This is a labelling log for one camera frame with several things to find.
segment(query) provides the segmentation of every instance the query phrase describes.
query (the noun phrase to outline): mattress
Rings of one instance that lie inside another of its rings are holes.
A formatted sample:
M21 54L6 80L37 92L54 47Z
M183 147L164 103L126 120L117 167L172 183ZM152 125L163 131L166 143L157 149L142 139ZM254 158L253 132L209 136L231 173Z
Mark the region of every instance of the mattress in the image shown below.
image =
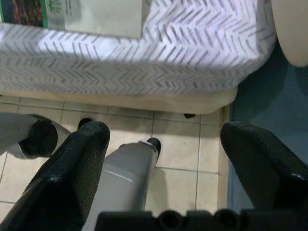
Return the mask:
M0 90L186 94L236 87L276 42L270 0L144 0L140 40L0 25Z

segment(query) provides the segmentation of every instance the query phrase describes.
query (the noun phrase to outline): wheel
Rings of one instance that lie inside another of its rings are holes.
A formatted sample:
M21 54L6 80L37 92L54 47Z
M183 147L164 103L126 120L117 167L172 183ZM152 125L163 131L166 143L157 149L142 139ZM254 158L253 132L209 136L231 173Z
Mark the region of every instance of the wheel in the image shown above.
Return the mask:
M159 156L160 150L162 149L162 144L160 143L159 139L157 139L157 138L150 138L150 139L148 139L148 142L157 149L158 156Z
M90 119L90 118L84 118L84 119L80 120L80 122L78 124L78 129L81 128L84 124L91 122L91 121L93 121L93 120Z

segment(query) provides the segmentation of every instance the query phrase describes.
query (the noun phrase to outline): tiled floor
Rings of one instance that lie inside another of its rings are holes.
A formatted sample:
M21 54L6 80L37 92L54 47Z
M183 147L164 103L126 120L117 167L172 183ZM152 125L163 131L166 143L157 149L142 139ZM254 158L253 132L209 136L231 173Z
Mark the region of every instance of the tiled floor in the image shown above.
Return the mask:
M214 212L226 204L227 158L219 142L223 110L185 119L182 114L2 96L0 112L43 115L70 131L85 117L103 121L111 130L107 154L124 143L160 139L162 152L146 201L154 215L166 209ZM45 161L0 156L0 221Z

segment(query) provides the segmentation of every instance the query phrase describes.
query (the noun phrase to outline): white patterned sheet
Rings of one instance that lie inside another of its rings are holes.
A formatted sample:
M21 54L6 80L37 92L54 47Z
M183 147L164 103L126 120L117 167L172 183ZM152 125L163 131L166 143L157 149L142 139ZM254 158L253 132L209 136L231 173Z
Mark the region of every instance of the white patterned sheet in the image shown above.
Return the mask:
M0 90L184 94L237 86L276 42L270 0L144 0L140 41L0 25Z

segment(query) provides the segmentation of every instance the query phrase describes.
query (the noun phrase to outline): bed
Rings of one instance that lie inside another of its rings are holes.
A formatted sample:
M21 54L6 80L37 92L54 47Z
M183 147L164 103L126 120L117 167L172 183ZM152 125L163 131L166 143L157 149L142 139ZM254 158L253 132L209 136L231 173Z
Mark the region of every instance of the bed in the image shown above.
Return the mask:
M211 113L234 100L276 42L270 0L142 7L140 40L1 24L0 94Z

